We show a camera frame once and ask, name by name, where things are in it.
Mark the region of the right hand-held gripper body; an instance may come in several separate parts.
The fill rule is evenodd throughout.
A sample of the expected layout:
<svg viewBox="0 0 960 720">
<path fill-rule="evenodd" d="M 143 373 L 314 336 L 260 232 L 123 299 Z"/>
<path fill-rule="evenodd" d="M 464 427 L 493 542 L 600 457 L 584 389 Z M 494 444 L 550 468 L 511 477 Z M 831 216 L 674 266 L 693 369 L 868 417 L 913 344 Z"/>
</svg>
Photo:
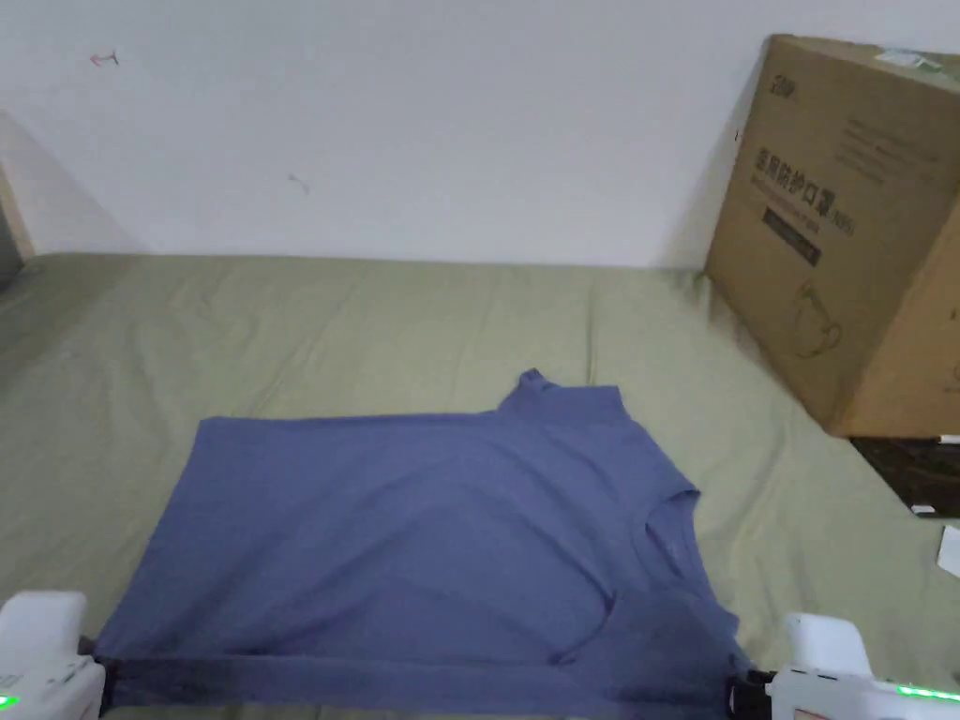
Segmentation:
<svg viewBox="0 0 960 720">
<path fill-rule="evenodd" d="M 876 678 L 858 629 L 842 619 L 787 615 L 790 662 L 727 680 L 730 719 L 956 719 L 959 696 Z"/>
</svg>

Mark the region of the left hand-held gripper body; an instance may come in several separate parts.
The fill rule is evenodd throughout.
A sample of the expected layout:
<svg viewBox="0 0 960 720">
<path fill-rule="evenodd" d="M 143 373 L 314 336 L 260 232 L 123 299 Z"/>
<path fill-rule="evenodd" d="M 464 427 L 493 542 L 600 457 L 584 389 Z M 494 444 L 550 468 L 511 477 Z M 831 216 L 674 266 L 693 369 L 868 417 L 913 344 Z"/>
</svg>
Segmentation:
<svg viewBox="0 0 960 720">
<path fill-rule="evenodd" d="M 1 609 L 1 717 L 98 719 L 105 667 L 80 649 L 87 598 L 26 591 Z"/>
</svg>

